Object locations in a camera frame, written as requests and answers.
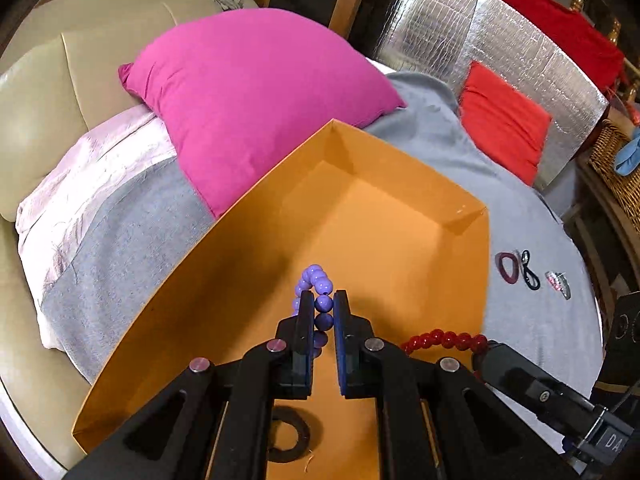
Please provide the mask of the grey blanket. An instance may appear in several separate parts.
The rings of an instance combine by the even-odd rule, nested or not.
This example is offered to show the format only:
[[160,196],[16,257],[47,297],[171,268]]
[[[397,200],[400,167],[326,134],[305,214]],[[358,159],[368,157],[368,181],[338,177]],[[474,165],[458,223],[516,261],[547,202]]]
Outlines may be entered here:
[[390,80],[404,108],[324,128],[220,217],[172,158],[103,203],[47,300],[90,382],[72,429],[83,450],[190,359],[231,361],[270,337],[311,263],[387,340],[484,333],[590,393],[601,322],[560,218],[476,148],[444,84]]

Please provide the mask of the orange cardboard box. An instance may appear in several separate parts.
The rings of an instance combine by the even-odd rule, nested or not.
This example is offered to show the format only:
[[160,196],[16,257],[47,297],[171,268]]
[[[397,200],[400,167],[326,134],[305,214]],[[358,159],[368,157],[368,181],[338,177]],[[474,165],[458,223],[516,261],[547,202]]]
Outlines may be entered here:
[[314,295],[311,393],[317,479],[380,476],[372,399],[338,383],[333,296],[396,344],[430,328],[480,330],[486,206],[374,136],[329,122],[236,202],[146,304],[108,359],[74,436],[85,457],[198,358],[222,365],[276,336]]

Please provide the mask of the wicker basket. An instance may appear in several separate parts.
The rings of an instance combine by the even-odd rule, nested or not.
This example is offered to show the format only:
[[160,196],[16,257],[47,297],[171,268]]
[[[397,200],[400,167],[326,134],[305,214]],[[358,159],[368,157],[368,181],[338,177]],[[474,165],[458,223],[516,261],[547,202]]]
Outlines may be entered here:
[[629,140],[614,122],[605,119],[588,157],[588,164],[601,177],[622,207],[627,219],[639,231],[638,139]]

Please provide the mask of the light pink sheet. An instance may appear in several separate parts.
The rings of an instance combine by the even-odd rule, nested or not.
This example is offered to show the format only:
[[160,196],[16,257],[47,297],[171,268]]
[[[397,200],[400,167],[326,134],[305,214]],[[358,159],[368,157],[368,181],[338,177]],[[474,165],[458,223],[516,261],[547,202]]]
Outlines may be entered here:
[[104,200],[151,166],[174,157],[165,124],[145,105],[81,136],[17,207],[17,250],[44,348],[60,350],[42,312],[49,289],[68,267]]

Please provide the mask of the blue cloth in basket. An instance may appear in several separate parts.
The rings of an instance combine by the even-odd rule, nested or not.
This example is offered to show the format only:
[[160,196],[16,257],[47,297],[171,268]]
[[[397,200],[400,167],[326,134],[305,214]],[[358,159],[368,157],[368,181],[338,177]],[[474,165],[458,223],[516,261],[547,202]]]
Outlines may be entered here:
[[627,177],[640,166],[640,128],[634,128],[631,140],[615,155],[614,170],[616,174]]

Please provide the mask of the red cushion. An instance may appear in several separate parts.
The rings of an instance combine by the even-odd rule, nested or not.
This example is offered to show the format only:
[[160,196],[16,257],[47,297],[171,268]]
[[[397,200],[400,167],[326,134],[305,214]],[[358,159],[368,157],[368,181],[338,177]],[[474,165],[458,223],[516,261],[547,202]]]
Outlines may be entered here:
[[552,116],[477,61],[470,65],[459,106],[462,126],[476,147],[533,185]]

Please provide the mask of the pink pillow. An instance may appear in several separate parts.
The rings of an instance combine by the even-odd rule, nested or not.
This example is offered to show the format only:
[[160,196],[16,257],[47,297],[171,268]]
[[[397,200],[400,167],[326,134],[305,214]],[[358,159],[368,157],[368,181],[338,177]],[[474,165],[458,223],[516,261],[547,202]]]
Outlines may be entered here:
[[278,9],[178,25],[118,76],[164,122],[216,217],[330,120],[364,128],[405,104],[343,37]]

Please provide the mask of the beige leather sofa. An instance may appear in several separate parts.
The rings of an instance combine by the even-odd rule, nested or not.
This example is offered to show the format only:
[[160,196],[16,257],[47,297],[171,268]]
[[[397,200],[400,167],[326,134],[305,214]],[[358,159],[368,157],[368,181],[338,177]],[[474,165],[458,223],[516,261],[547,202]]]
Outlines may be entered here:
[[1,0],[1,454],[3,477],[58,479],[88,393],[46,348],[18,254],[18,206],[86,132],[134,106],[119,65],[215,0]]

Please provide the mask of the silver foil insulation mat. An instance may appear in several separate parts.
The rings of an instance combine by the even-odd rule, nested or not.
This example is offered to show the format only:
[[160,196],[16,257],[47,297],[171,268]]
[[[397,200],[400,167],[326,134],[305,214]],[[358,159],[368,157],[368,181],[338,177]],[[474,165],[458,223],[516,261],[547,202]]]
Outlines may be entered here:
[[548,36],[502,0],[394,0],[372,53],[393,70],[461,93],[477,61],[552,117],[535,178],[546,188],[577,153],[608,101]]

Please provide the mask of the red blanket on rail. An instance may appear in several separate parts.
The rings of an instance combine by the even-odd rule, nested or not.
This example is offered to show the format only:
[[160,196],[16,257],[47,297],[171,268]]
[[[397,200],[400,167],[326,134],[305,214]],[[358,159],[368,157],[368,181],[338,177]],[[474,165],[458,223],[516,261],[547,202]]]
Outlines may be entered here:
[[623,73],[623,52],[577,11],[554,0],[502,1],[548,36],[601,92]]

